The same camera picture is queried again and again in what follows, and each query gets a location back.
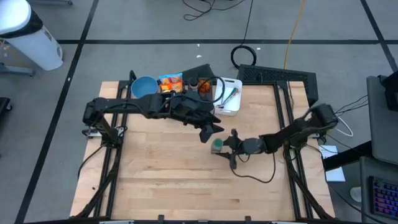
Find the green object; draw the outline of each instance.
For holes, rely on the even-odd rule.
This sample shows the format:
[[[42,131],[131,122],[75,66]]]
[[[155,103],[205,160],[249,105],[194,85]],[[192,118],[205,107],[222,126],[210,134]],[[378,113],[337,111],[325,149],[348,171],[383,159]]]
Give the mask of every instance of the green object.
[[[220,152],[223,149],[224,142],[220,138],[214,139],[213,143],[211,143],[211,153]]]

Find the white trash can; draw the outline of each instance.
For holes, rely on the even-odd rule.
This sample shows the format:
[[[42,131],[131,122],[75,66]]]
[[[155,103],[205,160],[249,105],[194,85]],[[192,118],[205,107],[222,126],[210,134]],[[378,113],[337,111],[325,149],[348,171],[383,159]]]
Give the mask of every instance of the white trash can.
[[[61,46],[26,0],[0,0],[0,38],[44,70],[63,63]]]

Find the table leg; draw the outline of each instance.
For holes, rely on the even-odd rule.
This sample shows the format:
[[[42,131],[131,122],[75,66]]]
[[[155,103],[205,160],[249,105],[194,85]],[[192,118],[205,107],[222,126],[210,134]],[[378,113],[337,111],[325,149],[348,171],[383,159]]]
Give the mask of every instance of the table leg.
[[[361,156],[372,157],[372,141],[368,141],[345,152],[324,159],[323,164],[325,166],[325,171],[359,161]]]

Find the blue bowl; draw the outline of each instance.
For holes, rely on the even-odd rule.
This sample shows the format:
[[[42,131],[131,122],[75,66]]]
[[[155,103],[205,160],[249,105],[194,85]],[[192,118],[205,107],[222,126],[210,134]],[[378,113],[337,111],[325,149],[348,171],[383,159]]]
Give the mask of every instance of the blue bowl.
[[[131,93],[136,98],[141,98],[148,94],[154,94],[157,92],[157,89],[157,81],[152,77],[140,77],[131,85]]]

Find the white cable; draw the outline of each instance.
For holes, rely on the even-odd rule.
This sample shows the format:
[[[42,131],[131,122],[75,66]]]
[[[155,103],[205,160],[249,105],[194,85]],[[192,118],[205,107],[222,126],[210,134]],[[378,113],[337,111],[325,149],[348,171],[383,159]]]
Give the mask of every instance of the white cable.
[[[343,118],[340,118],[339,116],[338,116],[338,119],[339,119],[341,122],[343,122],[344,126],[346,126],[346,128],[348,129],[348,131],[349,131],[350,134],[347,134],[347,133],[345,133],[344,131],[342,131],[342,130],[340,130],[340,129],[338,129],[338,128],[336,128],[336,130],[337,130],[338,132],[340,132],[341,134],[344,134],[345,136],[353,137],[353,136],[354,136],[354,132],[351,130],[351,128],[349,128],[348,124],[343,120]]]

